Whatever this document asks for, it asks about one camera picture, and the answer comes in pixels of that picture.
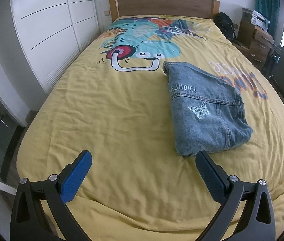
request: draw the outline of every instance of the printer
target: printer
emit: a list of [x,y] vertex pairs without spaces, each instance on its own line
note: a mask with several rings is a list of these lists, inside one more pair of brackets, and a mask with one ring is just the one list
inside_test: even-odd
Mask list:
[[262,14],[255,10],[251,10],[249,8],[243,8],[242,9],[242,20],[252,23],[264,31],[268,30],[269,23],[268,19],[264,17]]

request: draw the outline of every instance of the wooden headboard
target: wooden headboard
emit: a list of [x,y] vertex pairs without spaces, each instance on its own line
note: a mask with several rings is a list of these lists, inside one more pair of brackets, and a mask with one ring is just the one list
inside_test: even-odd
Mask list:
[[213,19],[219,13],[216,0],[109,0],[112,21],[129,15],[175,15]]

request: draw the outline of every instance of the metal screw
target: metal screw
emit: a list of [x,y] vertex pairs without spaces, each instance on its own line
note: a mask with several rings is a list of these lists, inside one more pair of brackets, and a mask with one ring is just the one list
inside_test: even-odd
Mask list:
[[21,184],[25,184],[26,182],[27,182],[27,178],[22,178],[20,181]]
[[55,180],[57,180],[57,175],[56,174],[50,175],[50,181],[55,181]]
[[235,175],[231,175],[230,176],[230,180],[233,181],[233,182],[237,182],[238,181],[238,177],[235,176]]
[[267,183],[263,179],[260,179],[259,184],[265,186]]

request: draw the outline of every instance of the wooden desk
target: wooden desk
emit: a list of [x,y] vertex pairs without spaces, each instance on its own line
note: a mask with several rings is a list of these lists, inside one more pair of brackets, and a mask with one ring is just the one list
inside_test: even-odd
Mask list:
[[258,26],[241,20],[237,40],[243,43],[244,47],[249,49],[248,54],[244,49],[240,51],[245,51],[244,55],[261,71],[270,48],[273,47],[273,37]]
[[232,43],[233,44],[233,46],[235,47],[235,48],[237,48],[239,51],[240,51],[240,53],[242,53],[245,57],[249,57],[249,55],[250,55],[250,49],[248,48],[248,47],[245,47],[244,45],[239,45],[239,44],[237,44],[236,42],[233,42]]

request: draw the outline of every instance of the butterfly embroidery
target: butterfly embroidery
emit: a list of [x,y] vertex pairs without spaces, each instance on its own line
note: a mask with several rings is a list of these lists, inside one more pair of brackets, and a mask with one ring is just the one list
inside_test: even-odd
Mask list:
[[189,110],[193,111],[194,114],[196,114],[199,119],[203,119],[204,116],[210,115],[210,112],[208,111],[208,109],[207,109],[207,107],[206,107],[206,102],[205,102],[205,101],[203,101],[203,102],[201,103],[201,106],[200,106],[200,107],[193,107],[193,106],[190,106],[190,107],[189,107]]

